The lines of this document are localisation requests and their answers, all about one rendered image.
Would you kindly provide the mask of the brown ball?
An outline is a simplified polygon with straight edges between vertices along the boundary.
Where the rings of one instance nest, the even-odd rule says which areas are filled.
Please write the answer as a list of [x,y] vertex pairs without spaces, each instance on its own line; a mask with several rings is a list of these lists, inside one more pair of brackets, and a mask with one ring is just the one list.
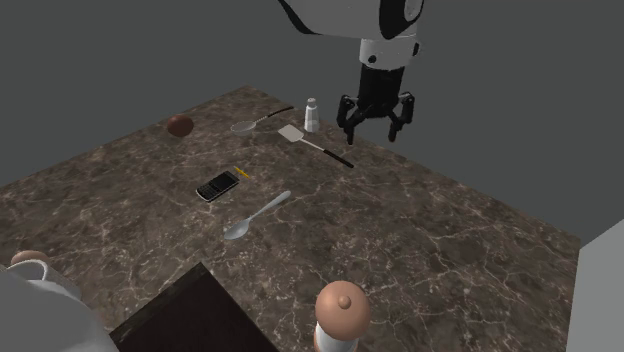
[[167,131],[169,134],[183,138],[188,136],[194,129],[193,120],[187,115],[174,115],[167,120]]

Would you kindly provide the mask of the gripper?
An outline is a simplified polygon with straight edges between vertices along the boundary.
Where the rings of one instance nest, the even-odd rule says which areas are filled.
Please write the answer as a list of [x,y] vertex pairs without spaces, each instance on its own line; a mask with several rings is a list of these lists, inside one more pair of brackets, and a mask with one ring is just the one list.
[[[366,118],[389,117],[391,120],[388,140],[394,142],[403,126],[413,121],[415,98],[410,92],[399,95],[405,68],[382,70],[361,66],[357,98],[343,95],[339,101],[336,122],[353,144],[355,128]],[[394,108],[401,104],[401,114]]]

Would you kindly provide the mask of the black keypad phone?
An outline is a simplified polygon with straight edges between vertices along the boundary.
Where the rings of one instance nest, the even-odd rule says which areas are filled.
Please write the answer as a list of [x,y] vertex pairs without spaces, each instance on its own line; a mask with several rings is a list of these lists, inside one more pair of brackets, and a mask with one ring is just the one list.
[[224,171],[199,186],[196,194],[205,202],[213,202],[239,184],[240,180],[230,171]]

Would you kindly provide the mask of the silver spoon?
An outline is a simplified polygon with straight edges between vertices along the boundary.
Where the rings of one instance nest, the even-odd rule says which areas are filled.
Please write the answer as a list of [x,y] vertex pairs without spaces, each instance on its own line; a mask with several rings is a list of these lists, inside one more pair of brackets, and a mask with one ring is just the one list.
[[226,240],[235,240],[235,239],[243,237],[248,232],[250,223],[252,222],[252,220],[255,217],[257,217],[258,215],[262,214],[266,210],[269,210],[269,209],[279,205],[284,200],[288,199],[290,196],[291,196],[291,192],[290,191],[282,192],[280,195],[275,197],[273,200],[271,200],[269,203],[267,203],[265,206],[263,206],[260,210],[258,210],[254,214],[248,216],[247,218],[245,218],[245,219],[237,222],[236,224],[232,225],[231,227],[229,227],[224,232],[224,238]]

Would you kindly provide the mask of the white salt shaker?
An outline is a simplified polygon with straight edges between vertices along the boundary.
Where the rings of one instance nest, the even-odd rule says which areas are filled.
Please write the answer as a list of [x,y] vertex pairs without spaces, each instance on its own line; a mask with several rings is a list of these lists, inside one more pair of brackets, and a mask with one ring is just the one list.
[[304,129],[307,132],[314,133],[320,128],[320,118],[318,114],[318,105],[315,98],[308,98],[304,117]]

